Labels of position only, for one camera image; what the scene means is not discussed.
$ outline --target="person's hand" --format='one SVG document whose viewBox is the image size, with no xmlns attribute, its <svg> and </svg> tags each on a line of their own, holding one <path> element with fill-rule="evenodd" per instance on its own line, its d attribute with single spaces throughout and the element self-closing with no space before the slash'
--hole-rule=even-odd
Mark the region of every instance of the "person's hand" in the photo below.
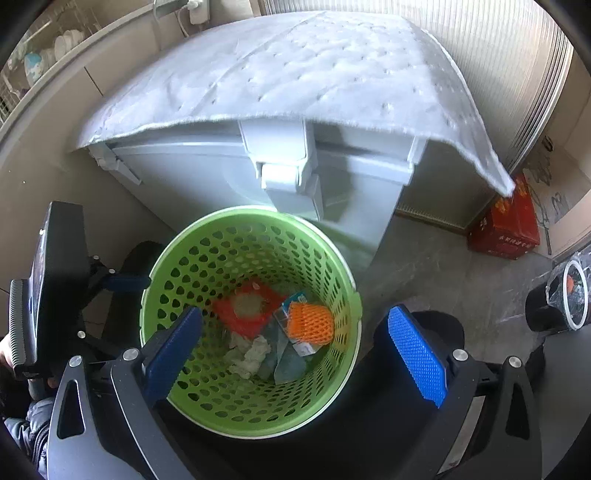
<svg viewBox="0 0 591 480">
<path fill-rule="evenodd" d="M 0 341 L 0 363 L 12 371 L 12 349 L 10 348 L 10 337 L 8 335 Z"/>
</svg>

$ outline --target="dark jacket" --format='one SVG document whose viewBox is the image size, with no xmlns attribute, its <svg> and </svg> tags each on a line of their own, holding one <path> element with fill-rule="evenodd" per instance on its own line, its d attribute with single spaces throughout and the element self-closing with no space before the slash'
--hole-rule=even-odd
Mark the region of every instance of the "dark jacket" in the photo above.
<svg viewBox="0 0 591 480">
<path fill-rule="evenodd" d="M 47 478 L 47 439 L 53 398 L 31 403 L 27 418 L 6 419 L 4 425 L 43 478 Z"/>
</svg>

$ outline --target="white quilted mat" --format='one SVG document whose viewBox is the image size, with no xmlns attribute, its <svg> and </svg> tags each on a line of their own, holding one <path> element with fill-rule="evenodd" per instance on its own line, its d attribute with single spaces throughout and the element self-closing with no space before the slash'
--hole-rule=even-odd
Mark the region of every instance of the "white quilted mat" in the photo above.
<svg viewBox="0 0 591 480">
<path fill-rule="evenodd" d="M 461 72 L 409 21 L 356 12 L 251 18 L 207 30 L 119 89 L 78 147 L 148 129 L 253 117 L 306 118 L 447 142 L 500 194 L 500 164 Z"/>
</svg>

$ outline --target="red cardboard box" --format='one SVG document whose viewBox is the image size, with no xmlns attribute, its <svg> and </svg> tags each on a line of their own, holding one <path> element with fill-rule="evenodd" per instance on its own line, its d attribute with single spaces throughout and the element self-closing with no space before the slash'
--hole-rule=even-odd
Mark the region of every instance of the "red cardboard box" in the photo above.
<svg viewBox="0 0 591 480">
<path fill-rule="evenodd" d="M 538 222 L 522 173 L 515 178 L 513 197 L 500 197 L 468 233 L 468 248 L 515 260 L 540 244 Z"/>
</svg>

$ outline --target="green plastic basket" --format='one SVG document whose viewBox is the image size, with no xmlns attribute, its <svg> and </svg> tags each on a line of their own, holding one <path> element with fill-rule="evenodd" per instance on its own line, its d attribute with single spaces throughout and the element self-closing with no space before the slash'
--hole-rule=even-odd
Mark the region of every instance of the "green plastic basket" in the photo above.
<svg viewBox="0 0 591 480">
<path fill-rule="evenodd" d="M 335 337 L 304 378 L 284 385 L 243 380 L 227 370 L 224 327 L 212 303 L 257 276 L 268 285 L 311 289 L 335 318 Z M 203 334 L 168 395 L 188 419 L 213 432 L 262 439 L 295 430 L 336 398 L 355 364 L 361 300 L 343 257 L 315 226 L 265 207 L 234 207 L 187 227 L 150 274 L 139 318 L 142 345 L 185 305 L 203 311 Z"/>
</svg>

